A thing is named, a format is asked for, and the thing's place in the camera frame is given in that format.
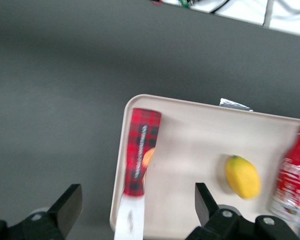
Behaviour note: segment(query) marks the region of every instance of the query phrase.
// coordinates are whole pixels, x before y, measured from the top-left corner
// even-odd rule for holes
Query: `beige tray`
[[[152,95],[126,105],[110,213],[116,225],[124,188],[126,148],[132,108],[162,113],[156,151],[145,184],[145,239],[183,240],[200,225],[195,183],[206,183],[217,204],[237,208],[254,222],[271,215],[267,204],[280,159],[295,140],[300,119],[248,112]],[[244,200],[228,186],[224,165],[229,155],[250,161],[262,180],[259,197]]]

